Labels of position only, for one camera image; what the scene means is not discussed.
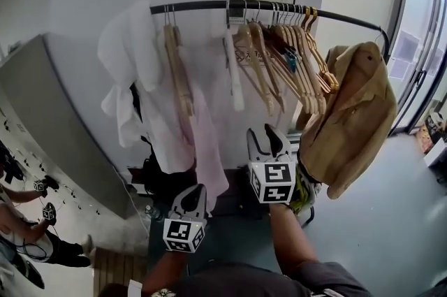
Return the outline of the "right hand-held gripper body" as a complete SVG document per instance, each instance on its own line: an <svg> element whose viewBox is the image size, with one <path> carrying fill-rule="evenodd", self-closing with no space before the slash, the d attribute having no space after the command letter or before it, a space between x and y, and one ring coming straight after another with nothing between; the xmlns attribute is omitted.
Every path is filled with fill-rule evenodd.
<svg viewBox="0 0 447 297"><path fill-rule="evenodd" d="M295 162L290 148L272 154L249 149L249 182L259 203L289 203L295 189Z"/></svg>

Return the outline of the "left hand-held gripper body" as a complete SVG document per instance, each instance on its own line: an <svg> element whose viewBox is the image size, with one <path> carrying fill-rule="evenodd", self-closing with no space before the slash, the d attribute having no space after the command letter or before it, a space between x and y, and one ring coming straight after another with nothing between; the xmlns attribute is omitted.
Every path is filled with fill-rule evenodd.
<svg viewBox="0 0 447 297"><path fill-rule="evenodd" d="M193 211L173 208L164 219L163 241L167 250L193 254L205 238L206 208Z"/></svg>

